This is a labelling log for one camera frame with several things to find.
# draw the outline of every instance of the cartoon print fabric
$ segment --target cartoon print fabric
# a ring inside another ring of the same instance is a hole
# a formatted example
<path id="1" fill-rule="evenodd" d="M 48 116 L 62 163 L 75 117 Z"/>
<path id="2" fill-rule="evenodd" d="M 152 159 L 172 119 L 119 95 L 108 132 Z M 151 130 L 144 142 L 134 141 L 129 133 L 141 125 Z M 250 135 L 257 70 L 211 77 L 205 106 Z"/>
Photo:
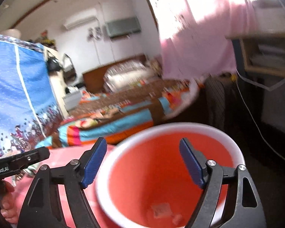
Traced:
<path id="1" fill-rule="evenodd" d="M 16 39 L 13 37 L 9 37 L 9 36 L 4 36 L 0 34 L 0 41 L 4 41 L 4 42 L 10 42 L 13 44 L 17 44 L 20 47 L 24 47 L 27 49 L 31 49 L 34 51 L 38 51 L 40 53 L 43 53 L 43 46 L 41 44 L 35 44 L 35 43 L 30 43 L 30 42 L 26 42 L 20 39 Z"/>
<path id="2" fill-rule="evenodd" d="M 0 157 L 34 149 L 62 121 L 40 45 L 12 39 L 0 38 Z"/>

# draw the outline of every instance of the white cup rim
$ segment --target white cup rim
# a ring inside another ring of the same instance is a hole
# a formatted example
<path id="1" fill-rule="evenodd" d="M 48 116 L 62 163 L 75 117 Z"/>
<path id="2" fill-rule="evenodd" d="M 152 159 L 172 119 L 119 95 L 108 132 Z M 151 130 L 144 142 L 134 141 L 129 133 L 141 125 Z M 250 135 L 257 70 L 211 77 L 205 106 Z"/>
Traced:
<path id="1" fill-rule="evenodd" d="M 232 158 L 234 167 L 236 167 L 239 164 L 245 165 L 243 154 L 239 149 L 239 147 L 237 146 L 237 144 L 224 132 L 208 125 L 191 123 L 191 122 L 169 123 L 148 128 L 141 132 L 138 132 L 137 134 L 130 136 L 129 138 L 119 143 L 117 147 L 105 159 L 105 161 L 103 162 L 103 164 L 99 169 L 96 180 L 96 195 L 101 208 L 111 220 L 113 220 L 116 224 L 118 224 L 122 228 L 148 228 L 148 227 L 142 226 L 140 224 L 131 221 L 130 219 L 125 217 L 121 212 L 119 212 L 119 210 L 113 204 L 113 201 L 109 195 L 109 186 L 108 186 L 111 170 L 114 167 L 117 159 L 121 157 L 123 154 L 125 154 L 127 151 L 129 151 L 131 148 L 135 147 L 138 142 L 143 141 L 146 138 L 151 139 L 156 136 L 159 136 L 160 134 L 167 133 L 169 130 L 173 130 L 173 132 L 190 131 L 194 133 L 207 135 L 220 142 L 227 149 Z M 223 201 L 217 206 L 211 224 L 215 224 L 221 219 L 224 205 L 225 201 Z"/>

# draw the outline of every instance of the metal screw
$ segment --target metal screw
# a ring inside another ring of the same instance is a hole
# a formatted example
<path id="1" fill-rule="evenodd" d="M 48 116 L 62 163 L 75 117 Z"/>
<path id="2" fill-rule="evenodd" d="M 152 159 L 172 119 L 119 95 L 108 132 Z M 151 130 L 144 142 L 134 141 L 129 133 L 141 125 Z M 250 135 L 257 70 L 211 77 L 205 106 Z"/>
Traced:
<path id="1" fill-rule="evenodd" d="M 40 166 L 40 170 L 46 170 L 47 169 L 47 165 L 43 164 L 42 166 Z"/>
<path id="2" fill-rule="evenodd" d="M 78 159 L 73 159 L 71 160 L 70 164 L 71 165 L 77 165 L 79 163 L 79 160 Z"/>
<path id="3" fill-rule="evenodd" d="M 216 162 L 214 160 L 208 160 L 208 165 L 215 166 Z"/>
<path id="4" fill-rule="evenodd" d="M 246 170 L 246 166 L 243 165 L 243 164 L 240 164 L 240 165 L 239 165 L 239 169 L 240 169 L 240 170 Z"/>

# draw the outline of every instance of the black bag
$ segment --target black bag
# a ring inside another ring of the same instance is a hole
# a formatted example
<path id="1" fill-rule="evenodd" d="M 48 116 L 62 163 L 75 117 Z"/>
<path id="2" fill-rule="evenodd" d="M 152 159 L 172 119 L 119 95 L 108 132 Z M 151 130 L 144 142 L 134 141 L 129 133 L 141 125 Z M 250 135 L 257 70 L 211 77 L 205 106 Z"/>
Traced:
<path id="1" fill-rule="evenodd" d="M 48 51 L 48 60 L 46 62 L 46 68 L 49 73 L 60 71 L 62 66 L 59 63 L 59 60 L 54 57 L 54 55 Z"/>

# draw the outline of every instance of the colorful bedspread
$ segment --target colorful bedspread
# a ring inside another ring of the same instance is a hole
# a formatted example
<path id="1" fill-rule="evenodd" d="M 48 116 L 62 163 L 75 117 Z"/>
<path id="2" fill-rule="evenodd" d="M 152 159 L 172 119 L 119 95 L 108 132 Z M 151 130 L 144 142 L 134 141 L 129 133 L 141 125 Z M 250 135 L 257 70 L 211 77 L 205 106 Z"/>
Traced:
<path id="1" fill-rule="evenodd" d="M 52 148 L 79 146 L 94 143 L 104 137 L 109 144 L 117 144 L 127 137 L 160 124 L 163 117 L 181 104 L 181 96 L 186 89 L 164 92 L 162 97 L 118 108 L 118 112 L 108 116 L 103 109 L 65 120 L 52 136 L 41 141 L 37 147 Z"/>
<path id="2" fill-rule="evenodd" d="M 128 90 L 117 93 L 98 93 L 84 95 L 81 103 L 69 113 L 71 116 L 80 117 L 92 113 L 95 110 L 101 110 L 106 107 L 118 105 L 121 107 L 134 105 L 143 101 L 157 99 L 165 93 L 188 90 L 187 83 L 177 80 L 157 79 L 139 87 L 133 87 Z"/>

